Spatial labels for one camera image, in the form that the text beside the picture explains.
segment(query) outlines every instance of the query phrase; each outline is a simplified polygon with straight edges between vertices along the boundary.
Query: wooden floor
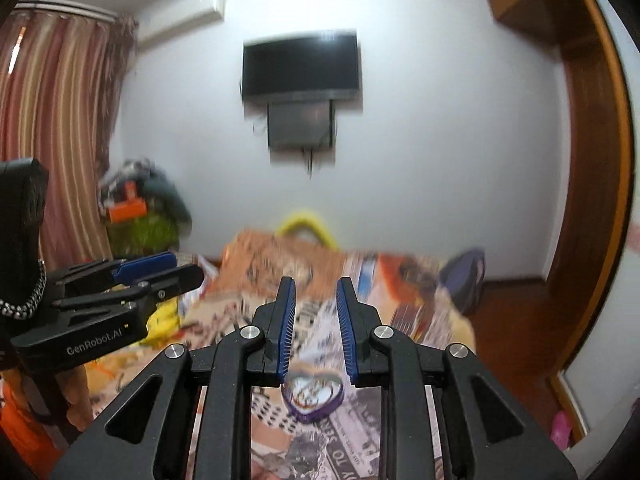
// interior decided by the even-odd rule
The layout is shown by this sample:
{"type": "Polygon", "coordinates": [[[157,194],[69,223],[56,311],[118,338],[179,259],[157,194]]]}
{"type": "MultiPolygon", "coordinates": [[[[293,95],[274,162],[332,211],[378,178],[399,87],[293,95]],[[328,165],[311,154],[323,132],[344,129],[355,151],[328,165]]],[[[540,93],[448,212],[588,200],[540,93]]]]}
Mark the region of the wooden floor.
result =
{"type": "Polygon", "coordinates": [[[546,378],[575,326],[572,314],[539,280],[487,283],[469,318],[482,362],[550,432],[560,406],[546,378]]]}

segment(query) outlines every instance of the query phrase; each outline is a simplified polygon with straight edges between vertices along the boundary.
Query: curtain rod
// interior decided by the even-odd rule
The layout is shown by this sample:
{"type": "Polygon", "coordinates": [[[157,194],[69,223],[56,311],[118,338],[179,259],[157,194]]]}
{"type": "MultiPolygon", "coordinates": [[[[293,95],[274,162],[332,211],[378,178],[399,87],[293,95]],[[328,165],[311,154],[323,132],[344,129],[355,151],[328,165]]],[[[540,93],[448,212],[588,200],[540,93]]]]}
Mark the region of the curtain rod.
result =
{"type": "Polygon", "coordinates": [[[20,0],[15,9],[55,10],[108,23],[113,23],[118,17],[117,12],[69,0],[20,0]]]}

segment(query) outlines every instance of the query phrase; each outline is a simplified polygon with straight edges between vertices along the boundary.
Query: patterned blanket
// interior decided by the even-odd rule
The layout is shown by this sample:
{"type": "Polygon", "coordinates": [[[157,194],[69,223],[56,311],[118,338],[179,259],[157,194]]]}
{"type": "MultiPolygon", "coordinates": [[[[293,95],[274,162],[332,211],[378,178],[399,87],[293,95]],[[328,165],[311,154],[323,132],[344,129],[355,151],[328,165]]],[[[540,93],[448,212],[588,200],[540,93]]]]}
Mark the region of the patterned blanket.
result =
{"type": "MultiPolygon", "coordinates": [[[[456,341],[473,349],[469,322],[457,313],[438,281],[440,267],[433,258],[340,253],[295,238],[241,232],[225,250],[219,277],[188,309],[176,333],[151,345],[119,350],[87,367],[94,413],[97,415],[166,345],[181,342],[194,349],[220,341],[248,324],[258,306],[274,300],[281,276],[292,276],[297,304],[291,366],[303,362],[337,371],[343,376],[345,397],[330,416],[305,425],[287,413],[279,389],[255,388],[252,478],[376,478],[380,390],[357,390],[345,375],[335,284],[341,276],[350,276],[359,300],[375,306],[385,324],[403,330],[416,342],[444,348],[456,341]]],[[[196,427],[205,394],[200,399],[196,427]]],[[[426,388],[426,395],[432,412],[433,452],[440,457],[430,388],[426,388]]],[[[197,431],[190,469],[196,442],[197,431]]]]}

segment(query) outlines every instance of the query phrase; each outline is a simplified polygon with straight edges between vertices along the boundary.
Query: silver bolt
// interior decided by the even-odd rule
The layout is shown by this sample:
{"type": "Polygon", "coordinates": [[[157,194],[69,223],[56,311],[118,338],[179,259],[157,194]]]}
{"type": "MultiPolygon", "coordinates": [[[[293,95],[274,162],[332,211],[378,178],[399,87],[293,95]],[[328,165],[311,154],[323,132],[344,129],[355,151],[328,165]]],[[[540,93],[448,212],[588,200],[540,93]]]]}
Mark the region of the silver bolt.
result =
{"type": "Polygon", "coordinates": [[[245,326],[240,331],[240,335],[245,339],[253,339],[254,337],[258,337],[259,334],[260,334],[260,329],[257,326],[253,326],[253,325],[245,326]]]}
{"type": "Polygon", "coordinates": [[[394,334],[394,329],[387,325],[380,325],[373,329],[373,333],[380,339],[389,339],[394,334]]]}
{"type": "Polygon", "coordinates": [[[178,343],[169,345],[164,349],[164,355],[166,355],[169,359],[177,359],[182,354],[184,354],[184,346],[178,343]]]}
{"type": "Polygon", "coordinates": [[[469,348],[460,343],[453,343],[453,345],[449,347],[449,353],[453,355],[453,357],[462,359],[469,355],[469,348]]]}

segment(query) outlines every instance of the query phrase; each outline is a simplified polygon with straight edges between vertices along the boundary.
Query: curtain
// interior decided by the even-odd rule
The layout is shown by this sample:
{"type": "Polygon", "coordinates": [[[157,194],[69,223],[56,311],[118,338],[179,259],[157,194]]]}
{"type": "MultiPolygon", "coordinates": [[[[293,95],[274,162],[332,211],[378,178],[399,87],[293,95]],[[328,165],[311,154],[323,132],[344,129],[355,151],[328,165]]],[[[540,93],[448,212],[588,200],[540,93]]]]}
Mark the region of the curtain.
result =
{"type": "Polygon", "coordinates": [[[47,269],[111,256],[97,207],[133,22],[14,11],[0,27],[0,160],[49,170],[47,269]]]}

